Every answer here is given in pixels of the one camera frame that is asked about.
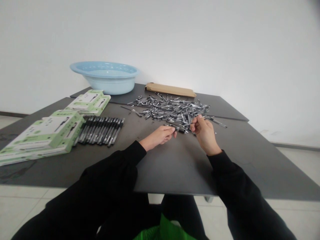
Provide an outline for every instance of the black sleeve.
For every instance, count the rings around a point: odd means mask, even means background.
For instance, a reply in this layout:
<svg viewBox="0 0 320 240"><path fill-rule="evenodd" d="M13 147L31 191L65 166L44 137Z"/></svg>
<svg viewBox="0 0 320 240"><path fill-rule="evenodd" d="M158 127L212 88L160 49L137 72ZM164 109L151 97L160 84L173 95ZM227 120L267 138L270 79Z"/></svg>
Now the black sleeve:
<svg viewBox="0 0 320 240"><path fill-rule="evenodd" d="M224 151L208 158L218 194L239 226L258 239L296 239L259 188Z"/></svg>
<svg viewBox="0 0 320 240"><path fill-rule="evenodd" d="M85 169L80 179L47 203L12 239L93 239L107 216L133 192L136 165L146 155L135 141Z"/></svg>

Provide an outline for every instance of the left hand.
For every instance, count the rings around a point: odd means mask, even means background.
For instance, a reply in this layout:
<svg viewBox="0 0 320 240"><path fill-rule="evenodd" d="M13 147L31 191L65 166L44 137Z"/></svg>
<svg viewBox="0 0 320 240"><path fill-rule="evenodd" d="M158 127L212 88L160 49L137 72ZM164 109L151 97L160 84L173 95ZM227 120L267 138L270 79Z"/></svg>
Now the left hand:
<svg viewBox="0 0 320 240"><path fill-rule="evenodd" d="M174 138L176 138L177 132L174 130L174 127L160 126L148 137L142 139L139 143L146 151L149 151L159 144L168 142L172 138L172 135Z"/></svg>

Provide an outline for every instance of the pile of pens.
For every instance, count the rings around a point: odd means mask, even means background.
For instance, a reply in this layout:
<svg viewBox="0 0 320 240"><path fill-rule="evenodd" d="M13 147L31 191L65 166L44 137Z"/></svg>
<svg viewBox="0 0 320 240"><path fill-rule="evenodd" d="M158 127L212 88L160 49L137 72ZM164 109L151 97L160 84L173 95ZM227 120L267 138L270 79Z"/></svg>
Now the pile of pens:
<svg viewBox="0 0 320 240"><path fill-rule="evenodd" d="M110 147L115 143L125 119L91 116L81 126L82 131L76 142L99 144Z"/></svg>
<svg viewBox="0 0 320 240"><path fill-rule="evenodd" d="M192 120L199 114L202 114L205 119L211 120L214 123L227 128L226 125L215 120L214 116L210 117L206 115L206 113L209 112L210 105L202 104L199 99L198 102L192 102L188 100L181 100L181 97L172 99L172 97L169 98L168 94L166 97L157 92L155 92L155 94L159 97L159 99L151 95L145 98L142 96L138 96L135 101L127 104L130 105L136 102L136 106L143 106L148 108L146 110L143 110L142 112L137 112L134 109L130 109L124 106L121 107L134 112L139 117L142 117L142 115L144 115L144 118L146 120L148 118L152 118L153 120L157 121L165 120L170 124L170 126L175 127L176 131L179 131L181 133L191 132L190 125L192 123Z"/></svg>

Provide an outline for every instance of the gray table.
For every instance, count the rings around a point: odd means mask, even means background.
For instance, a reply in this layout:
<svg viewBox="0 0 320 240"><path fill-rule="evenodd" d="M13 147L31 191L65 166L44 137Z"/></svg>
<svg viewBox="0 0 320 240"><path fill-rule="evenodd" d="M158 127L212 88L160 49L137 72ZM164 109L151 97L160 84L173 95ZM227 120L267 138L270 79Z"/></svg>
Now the gray table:
<svg viewBox="0 0 320 240"><path fill-rule="evenodd" d="M0 130L0 149L34 121L49 116L72 101L64 98ZM141 140L163 122L144 120L108 104L102 116L126 118L115 146L77 145L70 153L0 167L0 183L45 187L69 187L82 171L116 150ZM227 129L214 125L216 138L231 160L240 165L266 198L320 200L320 187L280 153L248 123L218 119ZM148 193L216 195L211 166L191 134L178 134L150 151L138 164L134 190Z"/></svg>
<svg viewBox="0 0 320 240"><path fill-rule="evenodd" d="M112 95L110 103L118 103L118 104L127 104L137 99L138 96L148 96L152 95L156 98L158 98L157 95L155 95L154 92L147 91L144 89L144 84L138 84L136 83L133 90L131 92L128 92L126 94L122 95ZM92 89L91 87L88 87L86 89L81 90L80 92L77 92L75 94L72 94L71 98L76 98L80 94L86 93L88 90ZM248 122L249 120L243 116L238 110L236 110L234 107L232 107L229 103L227 103L222 97L219 96L213 96L208 94L202 94L202 93L196 93L196 98L189 98L189 101L198 101L198 99L203 104L209 104L211 105L210 111L208 112L209 116L216 116L216 117L222 117L222 118L228 118L228 119L235 119L235 120L241 120ZM180 97L178 95L170 94L172 98Z"/></svg>

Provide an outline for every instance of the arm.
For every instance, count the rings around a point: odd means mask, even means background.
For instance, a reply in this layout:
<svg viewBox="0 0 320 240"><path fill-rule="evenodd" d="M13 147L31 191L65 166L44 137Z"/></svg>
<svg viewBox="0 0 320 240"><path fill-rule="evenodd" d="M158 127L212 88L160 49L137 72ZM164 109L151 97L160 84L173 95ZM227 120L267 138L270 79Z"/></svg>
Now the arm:
<svg viewBox="0 0 320 240"><path fill-rule="evenodd" d="M243 169L219 148L212 124L201 115L193 123L191 130L212 165L218 194L237 224L260 239L296 239Z"/></svg>
<svg viewBox="0 0 320 240"><path fill-rule="evenodd" d="M93 239L108 215L130 197L137 179L136 165L148 150L169 141L173 132L174 128L162 126L140 143L135 141L88 167L12 239Z"/></svg>

